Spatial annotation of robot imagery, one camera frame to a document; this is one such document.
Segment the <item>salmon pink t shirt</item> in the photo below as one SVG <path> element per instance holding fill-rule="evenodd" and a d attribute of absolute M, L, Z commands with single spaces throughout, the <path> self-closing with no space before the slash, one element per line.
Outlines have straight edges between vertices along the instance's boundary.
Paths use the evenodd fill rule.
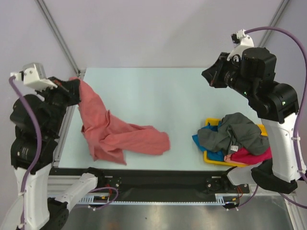
<path fill-rule="evenodd" d="M 87 83 L 77 77 L 69 80 L 80 83 L 81 101 L 78 110 L 83 123 L 81 133 L 93 160 L 125 165 L 125 150 L 154 156 L 170 150 L 166 132 L 153 126 L 139 126 L 122 121 L 106 109 L 103 100 Z"/>

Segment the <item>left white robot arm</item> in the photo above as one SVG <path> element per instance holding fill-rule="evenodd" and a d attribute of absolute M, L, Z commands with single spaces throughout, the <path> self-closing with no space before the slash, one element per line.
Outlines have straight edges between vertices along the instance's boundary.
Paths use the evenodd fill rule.
<path fill-rule="evenodd" d="M 53 153 L 59 139 L 67 108 L 80 102 L 80 81 L 62 81 L 55 77 L 29 83 L 35 94 L 22 95 L 16 81 L 25 81 L 23 74 L 9 78 L 18 95 L 10 120 L 15 125 L 11 146 L 11 165 L 17 179 L 21 207 L 14 214 L 18 230 L 60 230 L 69 213 L 89 192 L 102 191 L 106 180 L 86 170 L 79 180 L 61 195 L 47 195 L 47 181 L 53 164 Z"/>

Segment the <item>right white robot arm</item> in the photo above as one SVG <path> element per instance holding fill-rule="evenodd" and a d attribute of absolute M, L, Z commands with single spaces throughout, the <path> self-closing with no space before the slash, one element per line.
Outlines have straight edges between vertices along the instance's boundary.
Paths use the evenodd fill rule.
<path fill-rule="evenodd" d="M 272 153 L 272 159 L 251 169 L 251 177 L 265 190 L 290 194 L 306 167 L 294 144 L 298 140 L 297 93 L 292 86 L 274 81 L 276 61 L 274 54 L 261 47 L 247 48 L 232 58 L 222 52 L 201 75 L 211 87 L 229 87 L 247 98 L 266 129 Z"/>

